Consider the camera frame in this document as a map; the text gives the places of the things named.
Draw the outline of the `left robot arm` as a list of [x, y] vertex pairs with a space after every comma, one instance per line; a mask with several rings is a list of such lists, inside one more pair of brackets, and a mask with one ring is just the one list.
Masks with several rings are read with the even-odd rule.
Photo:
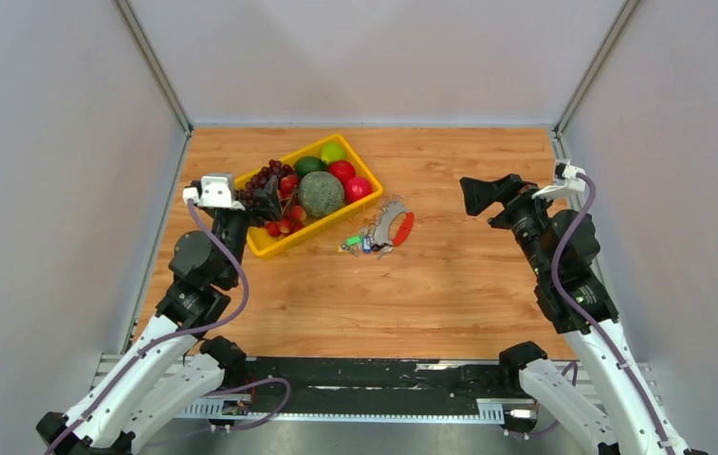
[[242, 260], [248, 231], [280, 220], [278, 183], [276, 176], [262, 177], [238, 191], [231, 174], [213, 173], [184, 188], [197, 228], [175, 243], [172, 284], [104, 379], [69, 410], [38, 422], [46, 453], [137, 454], [195, 400], [217, 389], [243, 389], [245, 354], [223, 337], [206, 335], [247, 306]]

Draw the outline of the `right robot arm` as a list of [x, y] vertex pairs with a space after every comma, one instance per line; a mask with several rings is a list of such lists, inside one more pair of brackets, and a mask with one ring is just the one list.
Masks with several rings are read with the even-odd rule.
[[536, 278], [543, 315], [572, 348], [600, 403], [585, 398], [547, 354], [527, 341], [500, 353], [498, 382], [510, 395], [526, 393], [546, 408], [589, 454], [694, 454], [640, 373], [616, 306], [591, 263], [600, 251], [589, 213], [597, 195], [583, 171], [539, 188], [517, 174], [460, 180], [465, 211], [509, 230]]

